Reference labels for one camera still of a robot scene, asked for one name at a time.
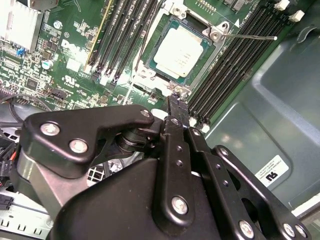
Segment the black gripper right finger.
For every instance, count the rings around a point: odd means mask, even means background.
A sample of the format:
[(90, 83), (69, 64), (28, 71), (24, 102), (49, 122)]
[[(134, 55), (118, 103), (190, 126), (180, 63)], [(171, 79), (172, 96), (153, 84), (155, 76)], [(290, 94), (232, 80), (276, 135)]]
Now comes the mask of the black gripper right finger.
[(225, 146), (188, 127), (195, 222), (184, 240), (309, 240), (303, 223)]

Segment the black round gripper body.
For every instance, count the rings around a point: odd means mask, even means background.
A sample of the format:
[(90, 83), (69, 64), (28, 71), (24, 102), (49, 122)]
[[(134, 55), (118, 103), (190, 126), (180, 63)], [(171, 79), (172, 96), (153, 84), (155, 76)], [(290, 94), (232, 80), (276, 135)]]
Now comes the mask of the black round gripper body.
[(14, 186), (36, 197), (53, 218), (50, 240), (221, 240), (189, 153), (140, 160), (88, 186), (63, 178), (25, 153), (16, 155)]

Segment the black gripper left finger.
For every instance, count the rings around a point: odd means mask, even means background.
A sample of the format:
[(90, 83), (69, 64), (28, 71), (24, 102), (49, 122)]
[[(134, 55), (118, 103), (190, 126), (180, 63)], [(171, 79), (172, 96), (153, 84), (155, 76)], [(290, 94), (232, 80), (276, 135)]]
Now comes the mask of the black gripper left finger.
[(23, 122), (19, 152), (88, 187), (144, 159), (190, 155), (187, 103), (171, 95), (164, 105), (163, 118), (137, 104), (36, 113)]

